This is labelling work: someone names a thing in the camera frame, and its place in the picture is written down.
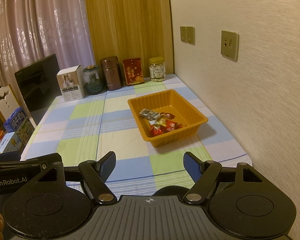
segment plaid tablecloth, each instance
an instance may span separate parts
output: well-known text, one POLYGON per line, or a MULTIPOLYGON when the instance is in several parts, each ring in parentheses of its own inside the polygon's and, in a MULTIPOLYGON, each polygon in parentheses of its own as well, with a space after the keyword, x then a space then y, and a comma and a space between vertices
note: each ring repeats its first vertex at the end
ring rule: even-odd
MULTIPOLYGON (((174 74, 167 75, 163 83, 146 80, 141 85, 70 102, 57 97, 35 129, 22 159, 58 152, 64 166, 75 166, 85 160, 99 160, 108 151, 116 153, 117 163, 107 185, 117 197, 152 195, 168 185, 191 187, 193 181, 183 167, 186 151, 227 167, 238 162, 252 165, 231 133, 174 74), (175 89, 209 121, 194 136, 154 148, 142 139, 127 100, 168 89, 175 89)), ((67 184, 81 190, 77 182, 67 184)))

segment wall socket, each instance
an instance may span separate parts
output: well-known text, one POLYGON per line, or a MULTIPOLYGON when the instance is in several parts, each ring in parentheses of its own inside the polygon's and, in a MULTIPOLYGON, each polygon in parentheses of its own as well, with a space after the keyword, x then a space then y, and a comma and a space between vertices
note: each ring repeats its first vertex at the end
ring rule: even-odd
POLYGON ((221 54, 233 60, 238 60, 239 34, 221 31, 221 54))
POLYGON ((194 36, 194 27, 187 26, 187 42, 194 45, 194 36))
POLYGON ((180 37, 181 41, 187 42, 187 28, 185 26, 180 26, 180 37))

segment teal glass container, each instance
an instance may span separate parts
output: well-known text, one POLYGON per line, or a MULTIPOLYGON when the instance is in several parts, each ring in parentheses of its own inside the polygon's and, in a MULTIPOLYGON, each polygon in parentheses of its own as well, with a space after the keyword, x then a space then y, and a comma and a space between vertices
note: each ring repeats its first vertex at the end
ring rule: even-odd
POLYGON ((105 88, 103 73, 98 65, 91 65, 83 70, 84 88, 90 95, 101 93, 105 88))

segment yellow plastic tray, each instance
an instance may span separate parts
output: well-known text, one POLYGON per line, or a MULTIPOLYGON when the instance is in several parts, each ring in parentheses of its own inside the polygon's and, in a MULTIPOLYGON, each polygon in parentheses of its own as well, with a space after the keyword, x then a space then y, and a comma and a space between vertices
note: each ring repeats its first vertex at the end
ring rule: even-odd
POLYGON ((158 147, 194 135, 199 126, 208 121, 207 117, 173 89, 132 98, 128 100, 128 104, 142 138, 147 142, 151 142, 153 147, 158 147), (140 111, 144 108, 159 113, 171 113, 175 116, 173 119, 174 122, 182 123, 186 126, 178 130, 151 137, 148 120, 139 115, 140 111))

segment metal pivot bolt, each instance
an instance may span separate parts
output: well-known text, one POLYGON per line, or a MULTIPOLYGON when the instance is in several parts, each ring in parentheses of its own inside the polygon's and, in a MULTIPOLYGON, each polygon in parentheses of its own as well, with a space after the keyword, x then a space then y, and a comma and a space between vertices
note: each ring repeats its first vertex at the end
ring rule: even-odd
POLYGON ((192 193, 192 194, 188 194, 186 196, 186 199, 194 202, 194 201, 199 201, 201 199, 201 196, 199 194, 192 193))
POLYGON ((114 199, 114 196, 109 193, 101 194, 98 196, 101 201, 111 201, 114 199))

